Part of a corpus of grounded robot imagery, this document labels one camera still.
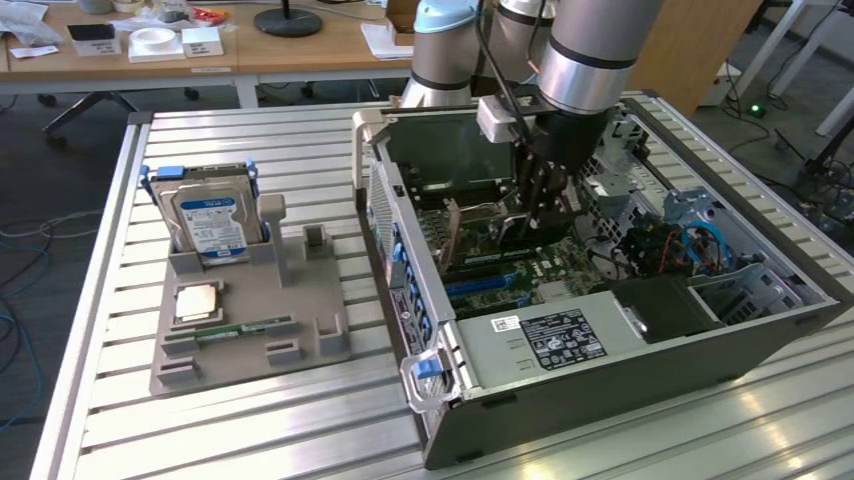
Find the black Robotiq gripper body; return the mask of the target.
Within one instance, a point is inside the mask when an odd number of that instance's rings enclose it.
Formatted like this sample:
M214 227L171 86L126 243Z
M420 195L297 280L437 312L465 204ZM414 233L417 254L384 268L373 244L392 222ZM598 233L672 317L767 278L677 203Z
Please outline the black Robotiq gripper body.
M536 159L561 165L568 173L577 173L598 145L612 109L581 115L554 110L534 116L530 141L516 148L516 160L529 154Z

